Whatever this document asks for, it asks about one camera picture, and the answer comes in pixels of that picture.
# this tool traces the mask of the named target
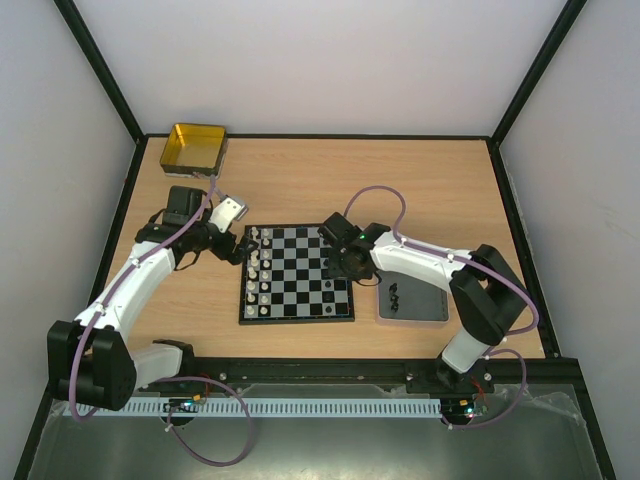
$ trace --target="white robotic arm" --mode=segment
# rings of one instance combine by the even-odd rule
[[[77,398],[81,403],[117,410],[133,390],[160,378],[175,376],[183,365],[184,355],[193,355],[189,345],[179,342],[157,341],[133,353],[129,353],[125,345],[147,301],[185,254],[194,253],[197,260],[200,252],[210,250],[218,258],[238,264],[257,246],[248,238],[236,244],[236,236],[229,232],[229,227],[245,215],[248,207],[238,198],[226,197],[215,208],[205,209],[202,218],[183,235],[158,248],[193,216],[201,205],[202,193],[173,187],[162,224],[156,224],[155,220],[163,211],[138,232],[127,262],[104,292],[75,322],[56,322],[50,329],[47,337],[49,387],[56,398],[67,399],[69,359],[77,347],[78,333],[96,314],[99,317],[93,326],[95,332],[91,333],[92,353],[84,356],[77,382]],[[157,251],[146,257],[152,250]]]
[[[442,364],[438,376],[448,386],[460,381],[487,350],[499,344],[524,310],[518,295],[464,262],[480,262],[524,291],[504,258],[488,245],[472,252],[410,238],[398,240],[385,225],[373,223],[362,230],[339,213],[329,217],[319,231],[332,246],[329,275],[334,278],[359,281],[371,279],[377,271],[398,272],[453,295],[462,328],[438,359]]]

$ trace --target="black frame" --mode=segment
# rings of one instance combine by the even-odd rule
[[[71,33],[94,69],[116,111],[136,143],[129,173],[120,196],[100,266],[96,274],[91,299],[104,288],[113,260],[113,255],[120,237],[129,201],[140,169],[147,142],[152,137],[164,137],[168,134],[143,134],[138,122],[129,108],[116,80],[111,74],[98,46],[93,40],[80,12],[73,0],[53,0],[64,17]],[[575,359],[560,358],[560,348],[553,330],[544,295],[540,287],[535,265],[533,264],[530,246],[527,242],[522,219],[520,218],[513,191],[509,183],[505,165],[500,153],[500,145],[522,111],[529,96],[542,78],[547,66],[578,18],[587,0],[567,0],[562,12],[540,48],[536,58],[524,77],[514,98],[491,137],[486,135],[286,135],[286,134],[229,134],[229,138],[297,138],[297,139],[385,139],[385,140],[483,140],[491,158],[496,181],[502,197],[505,213],[511,229],[518,260],[522,268],[525,284],[533,300],[540,309],[538,331],[545,352],[545,359],[526,360],[528,383],[531,384],[569,384],[575,389],[579,407],[587,421],[587,429],[593,444],[596,459],[602,475],[611,480],[615,473],[607,453],[593,405]],[[226,375],[227,383],[234,386],[247,383],[366,383],[377,385],[406,385],[409,390],[427,388],[415,372],[431,371],[435,360],[308,360],[308,359],[244,359],[244,358],[196,358],[197,368],[212,377]],[[493,382],[500,384],[519,383],[521,381],[520,365],[516,360],[492,360],[491,373]],[[48,391],[42,397],[31,432],[27,439],[15,478],[27,478],[47,416],[52,403]]]

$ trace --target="yellow box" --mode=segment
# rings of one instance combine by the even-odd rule
[[[167,175],[219,176],[226,152],[224,127],[176,123],[160,157],[160,166]]]

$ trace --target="wooden table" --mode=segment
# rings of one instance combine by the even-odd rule
[[[158,162],[165,141],[149,140],[109,278],[126,261],[138,229],[166,205],[172,185],[207,189],[205,180],[164,175]],[[247,224],[321,223],[373,184],[393,186],[405,196],[404,234],[456,248],[487,243],[517,267],[483,141],[233,138],[219,182],[224,192],[248,202]],[[391,194],[370,192],[360,197],[350,220],[391,225],[399,208]],[[232,231],[243,227],[236,224]],[[355,322],[240,326],[240,270],[205,253],[196,266],[169,276],[138,318],[129,346],[170,338],[209,357],[435,358],[460,328],[452,301],[450,320],[439,328],[380,326],[375,289],[358,285]],[[527,311],[516,326],[530,321]],[[509,344],[525,357],[544,356],[537,331],[511,337]]]

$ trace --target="white wall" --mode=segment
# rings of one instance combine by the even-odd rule
[[[580,360],[618,478],[640,471],[640,3],[590,0],[508,135],[562,352]]]
[[[0,478],[47,381],[46,334],[86,306],[133,142],[52,1],[0,16]]]
[[[565,0],[76,0],[145,132],[491,134]]]

